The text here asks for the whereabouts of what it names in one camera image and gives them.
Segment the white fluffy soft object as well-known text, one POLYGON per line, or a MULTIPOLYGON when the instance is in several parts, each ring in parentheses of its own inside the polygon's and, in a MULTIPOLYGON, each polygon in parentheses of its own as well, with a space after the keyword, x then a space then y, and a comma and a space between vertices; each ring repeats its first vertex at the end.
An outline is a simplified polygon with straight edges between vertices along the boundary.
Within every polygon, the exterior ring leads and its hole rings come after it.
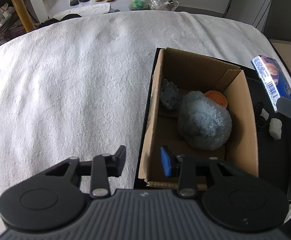
POLYGON ((269 125, 269 134, 274 140, 280 140, 282 135, 282 122, 277 118, 272 118, 269 125))

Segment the black soft object white tag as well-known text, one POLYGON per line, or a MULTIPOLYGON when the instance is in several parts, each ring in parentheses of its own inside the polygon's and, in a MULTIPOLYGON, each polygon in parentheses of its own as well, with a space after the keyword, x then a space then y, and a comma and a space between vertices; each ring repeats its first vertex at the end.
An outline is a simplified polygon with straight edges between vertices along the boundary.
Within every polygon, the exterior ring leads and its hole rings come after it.
POLYGON ((254 118, 256 123, 256 128, 259 130, 265 130, 269 127, 269 113, 264 108, 264 104, 262 102, 257 102, 254 106, 254 118))

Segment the brown cardboard box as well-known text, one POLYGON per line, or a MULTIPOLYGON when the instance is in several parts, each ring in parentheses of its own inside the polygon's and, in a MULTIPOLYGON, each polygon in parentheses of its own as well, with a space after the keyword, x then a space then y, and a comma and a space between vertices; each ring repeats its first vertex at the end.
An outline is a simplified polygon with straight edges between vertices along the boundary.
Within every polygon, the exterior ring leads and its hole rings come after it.
POLYGON ((160 147, 173 153, 206 160, 218 157, 253 176, 259 174, 257 130, 250 90, 242 66, 188 51, 157 48, 146 103, 136 182, 150 187, 176 187, 177 179, 164 175, 160 147), (173 82, 182 95, 192 90, 217 90, 228 101, 232 131, 228 141, 214 151, 190 147, 177 130, 178 112, 160 102, 161 80, 173 82))

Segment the grey spiky plush ball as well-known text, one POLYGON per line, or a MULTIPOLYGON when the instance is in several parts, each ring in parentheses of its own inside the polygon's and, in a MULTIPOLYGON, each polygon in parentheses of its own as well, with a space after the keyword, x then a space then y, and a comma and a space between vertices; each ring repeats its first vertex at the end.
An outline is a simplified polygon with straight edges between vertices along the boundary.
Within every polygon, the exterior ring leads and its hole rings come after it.
POLYGON ((179 108, 182 100, 178 87, 166 79, 161 80, 160 101, 168 110, 176 110, 179 108))

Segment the orange round plush toy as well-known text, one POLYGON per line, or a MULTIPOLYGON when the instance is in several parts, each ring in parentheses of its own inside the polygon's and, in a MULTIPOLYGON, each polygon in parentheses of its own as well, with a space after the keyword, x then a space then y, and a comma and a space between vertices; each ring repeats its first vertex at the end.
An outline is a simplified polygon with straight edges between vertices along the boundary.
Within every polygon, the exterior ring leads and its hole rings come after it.
POLYGON ((222 93, 220 93, 216 90, 210 90, 210 91, 206 92, 205 96, 207 98, 213 100, 217 104, 225 107, 225 108, 228 107, 228 101, 227 101, 226 97, 222 93))

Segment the light blue fluffy plush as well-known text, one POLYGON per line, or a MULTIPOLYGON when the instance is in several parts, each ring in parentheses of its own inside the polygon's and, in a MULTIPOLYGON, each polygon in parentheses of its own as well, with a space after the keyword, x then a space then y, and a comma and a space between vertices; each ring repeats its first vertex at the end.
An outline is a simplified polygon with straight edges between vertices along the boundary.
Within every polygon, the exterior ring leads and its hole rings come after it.
POLYGON ((191 91, 182 99, 177 128, 190 146, 214 151, 228 141, 232 119, 225 107, 200 91, 191 91))

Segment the white towel cover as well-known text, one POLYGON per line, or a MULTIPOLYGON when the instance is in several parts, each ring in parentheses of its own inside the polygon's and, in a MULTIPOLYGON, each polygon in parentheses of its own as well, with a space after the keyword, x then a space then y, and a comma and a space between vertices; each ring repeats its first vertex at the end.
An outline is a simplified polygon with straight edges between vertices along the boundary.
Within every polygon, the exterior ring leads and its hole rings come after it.
MULTIPOLYGON (((0 217, 0 239, 291 239, 284 223, 237 232, 208 217, 176 187, 134 186, 157 48, 211 56, 255 70, 279 61, 269 40, 241 22, 186 12, 130 11, 74 18, 0 46, 0 196, 70 158, 92 161, 126 147, 111 196, 91 201, 54 231, 17 231, 0 217)), ((291 215, 289 205, 286 217, 291 215)))

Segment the clear plastic bag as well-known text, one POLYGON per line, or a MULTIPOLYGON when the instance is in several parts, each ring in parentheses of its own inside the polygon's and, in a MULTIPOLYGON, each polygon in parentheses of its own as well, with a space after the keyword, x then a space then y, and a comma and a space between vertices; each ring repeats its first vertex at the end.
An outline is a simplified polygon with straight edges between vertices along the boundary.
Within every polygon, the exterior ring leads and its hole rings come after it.
POLYGON ((175 11, 178 5, 179 2, 173 0, 150 0, 149 2, 150 10, 175 11))

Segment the green bag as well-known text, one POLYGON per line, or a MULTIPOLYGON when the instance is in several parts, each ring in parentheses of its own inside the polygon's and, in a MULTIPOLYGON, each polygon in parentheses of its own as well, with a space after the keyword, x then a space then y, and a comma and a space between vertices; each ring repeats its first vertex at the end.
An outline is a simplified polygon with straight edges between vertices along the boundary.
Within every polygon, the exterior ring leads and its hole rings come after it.
POLYGON ((131 0, 129 3, 129 9, 134 10, 145 10, 147 9, 146 0, 131 0))

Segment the white cloth on floor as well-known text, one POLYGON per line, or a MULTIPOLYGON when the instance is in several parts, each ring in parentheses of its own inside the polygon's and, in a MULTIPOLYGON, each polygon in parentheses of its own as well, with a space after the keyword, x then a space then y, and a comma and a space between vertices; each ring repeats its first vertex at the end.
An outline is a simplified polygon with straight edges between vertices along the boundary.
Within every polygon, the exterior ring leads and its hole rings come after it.
POLYGON ((107 14, 111 9, 111 5, 107 3, 88 5, 86 7, 79 7, 73 9, 67 9, 62 12, 58 12, 53 16, 56 20, 61 20, 63 17, 69 14, 77 14, 81 17, 88 17, 98 14, 107 14))

